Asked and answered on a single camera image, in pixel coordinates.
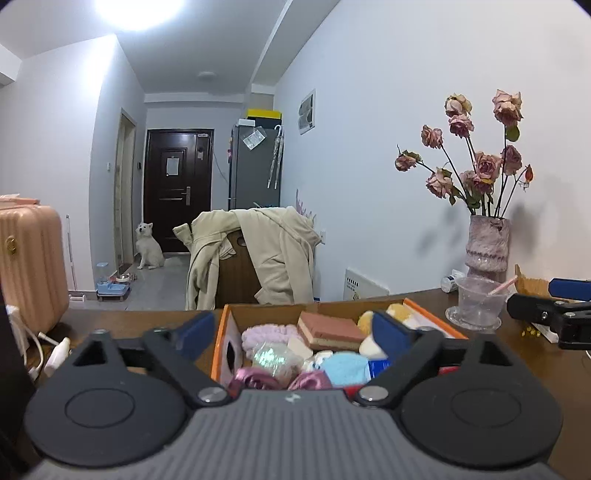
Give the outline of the brown paper liners stack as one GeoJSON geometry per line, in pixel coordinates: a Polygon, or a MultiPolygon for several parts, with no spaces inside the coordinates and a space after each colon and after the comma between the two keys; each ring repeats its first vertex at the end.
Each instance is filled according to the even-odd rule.
{"type": "Polygon", "coordinates": [[[551,298],[548,280],[527,277],[521,271],[521,268],[518,264],[515,265],[514,273],[517,276],[515,287],[519,294],[541,298],[551,298]]]}

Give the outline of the pink folded towel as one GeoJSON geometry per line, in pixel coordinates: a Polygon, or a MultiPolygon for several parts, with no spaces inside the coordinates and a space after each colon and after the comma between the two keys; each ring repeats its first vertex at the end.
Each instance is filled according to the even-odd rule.
{"type": "Polygon", "coordinates": [[[263,343],[287,344],[291,338],[301,340],[301,335],[294,325],[256,325],[242,332],[242,350],[245,357],[250,360],[263,343]]]}

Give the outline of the pink brown layered sponge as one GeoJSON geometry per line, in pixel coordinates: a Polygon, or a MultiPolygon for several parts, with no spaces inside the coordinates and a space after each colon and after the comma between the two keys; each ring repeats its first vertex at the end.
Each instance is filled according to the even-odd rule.
{"type": "Polygon", "coordinates": [[[367,335],[351,319],[301,312],[297,331],[311,350],[358,350],[367,335]]]}

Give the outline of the wall electrical panel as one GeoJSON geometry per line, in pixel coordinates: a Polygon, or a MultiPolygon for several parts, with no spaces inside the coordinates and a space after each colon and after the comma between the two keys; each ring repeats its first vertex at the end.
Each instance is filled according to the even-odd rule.
{"type": "Polygon", "coordinates": [[[298,106],[297,125],[301,135],[315,127],[315,90],[304,97],[298,106]]]}

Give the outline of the clear plastic cup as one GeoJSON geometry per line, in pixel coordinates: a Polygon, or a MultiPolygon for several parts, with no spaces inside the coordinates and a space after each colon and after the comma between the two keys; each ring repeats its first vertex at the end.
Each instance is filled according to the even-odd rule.
{"type": "Polygon", "coordinates": [[[446,310],[449,322],[473,331],[495,331],[502,325],[501,314],[514,280],[499,283],[488,278],[460,278],[458,304],[446,310]]]}

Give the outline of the blue white tissue pack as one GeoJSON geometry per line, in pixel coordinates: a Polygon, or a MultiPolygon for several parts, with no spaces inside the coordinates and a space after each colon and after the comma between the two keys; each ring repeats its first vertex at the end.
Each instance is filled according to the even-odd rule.
{"type": "Polygon", "coordinates": [[[381,373],[392,365],[389,359],[370,360],[368,362],[368,371],[371,379],[377,378],[381,373]]]}

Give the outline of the red cardboard box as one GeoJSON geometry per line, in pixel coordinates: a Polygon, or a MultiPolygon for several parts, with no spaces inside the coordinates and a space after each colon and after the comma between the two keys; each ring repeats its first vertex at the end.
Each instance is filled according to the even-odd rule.
{"type": "Polygon", "coordinates": [[[416,329],[432,327],[448,338],[463,339],[460,331],[444,322],[418,303],[409,298],[370,298],[356,301],[315,302],[294,305],[226,305],[214,338],[211,360],[211,378],[221,385],[228,385],[235,371],[249,363],[252,348],[242,345],[242,334],[249,328],[270,325],[271,343],[280,343],[280,334],[290,336],[297,333],[301,342],[311,351],[346,350],[359,347],[342,334],[315,334],[311,327],[298,329],[300,320],[320,318],[322,324],[331,329],[355,325],[362,332],[363,339],[373,332],[372,318],[375,311],[386,311],[405,326],[416,329]]]}

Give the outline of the dried pink flower bouquet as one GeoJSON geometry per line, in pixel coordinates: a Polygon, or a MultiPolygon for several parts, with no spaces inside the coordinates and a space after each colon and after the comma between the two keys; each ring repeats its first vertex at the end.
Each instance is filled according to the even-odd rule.
{"type": "Polygon", "coordinates": [[[503,148],[500,153],[486,153],[475,148],[472,139],[475,132],[473,105],[465,95],[453,93],[444,103],[448,133],[465,144],[469,166],[462,170],[452,159],[446,149],[442,129],[424,125],[420,134],[422,145],[441,152],[445,163],[430,166],[419,153],[398,148],[394,169],[408,172],[422,167],[429,172],[425,186],[434,196],[452,205],[461,201],[473,215],[504,218],[515,191],[530,187],[534,170],[524,162],[516,148],[521,135],[520,123],[524,119],[522,93],[498,89],[492,104],[493,116],[502,126],[503,148]]]}

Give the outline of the magenta satin scrunchie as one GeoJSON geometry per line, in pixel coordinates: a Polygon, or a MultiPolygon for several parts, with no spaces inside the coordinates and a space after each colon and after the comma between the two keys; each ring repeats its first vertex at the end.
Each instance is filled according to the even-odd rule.
{"type": "Polygon", "coordinates": [[[322,370],[297,374],[293,380],[281,382],[269,371],[257,367],[245,367],[236,371],[228,384],[228,392],[237,397],[243,390],[269,391],[318,391],[334,388],[328,375],[322,370]]]}

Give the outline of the white dog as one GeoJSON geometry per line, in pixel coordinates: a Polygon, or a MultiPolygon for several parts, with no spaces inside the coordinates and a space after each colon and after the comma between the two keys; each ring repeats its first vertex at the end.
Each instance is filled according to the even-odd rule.
{"type": "Polygon", "coordinates": [[[160,245],[152,236],[152,227],[152,223],[141,222],[136,228],[136,248],[140,255],[139,270],[164,266],[164,256],[160,245]]]}

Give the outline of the yellow white plush toy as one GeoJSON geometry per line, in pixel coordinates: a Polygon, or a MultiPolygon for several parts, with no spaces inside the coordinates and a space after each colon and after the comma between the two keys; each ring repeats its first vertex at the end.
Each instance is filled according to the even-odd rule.
{"type": "Polygon", "coordinates": [[[391,303],[387,306],[374,306],[363,312],[356,321],[356,326],[363,334],[377,338],[396,332],[431,328],[432,324],[405,304],[391,303]]]}

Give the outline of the beige jacket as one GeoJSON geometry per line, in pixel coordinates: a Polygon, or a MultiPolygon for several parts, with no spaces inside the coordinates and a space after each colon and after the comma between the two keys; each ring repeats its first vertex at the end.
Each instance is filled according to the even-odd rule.
{"type": "Polygon", "coordinates": [[[173,228],[190,251],[185,308],[215,308],[221,263],[235,256],[229,235],[242,233],[259,280],[259,304],[311,303],[315,278],[315,247],[322,243],[314,220],[288,207],[213,210],[190,224],[173,228]]]}

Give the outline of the dark entrance door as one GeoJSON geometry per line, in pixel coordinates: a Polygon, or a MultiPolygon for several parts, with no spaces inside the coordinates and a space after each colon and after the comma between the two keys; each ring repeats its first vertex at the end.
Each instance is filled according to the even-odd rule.
{"type": "Polygon", "coordinates": [[[143,216],[165,253],[185,250],[173,229],[211,210],[211,129],[150,129],[144,160],[143,216]]]}

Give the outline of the ceiling lamp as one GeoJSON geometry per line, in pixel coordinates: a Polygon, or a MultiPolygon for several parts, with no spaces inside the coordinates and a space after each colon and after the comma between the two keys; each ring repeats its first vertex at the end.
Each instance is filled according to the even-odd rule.
{"type": "Polygon", "coordinates": [[[185,8],[184,0],[96,0],[95,15],[122,32],[143,32],[174,20],[185,8]]]}

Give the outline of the grey refrigerator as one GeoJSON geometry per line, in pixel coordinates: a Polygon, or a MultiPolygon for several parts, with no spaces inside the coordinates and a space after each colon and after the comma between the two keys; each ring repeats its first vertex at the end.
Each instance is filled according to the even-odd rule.
{"type": "Polygon", "coordinates": [[[235,125],[231,133],[228,209],[280,206],[278,128],[235,125]]]}

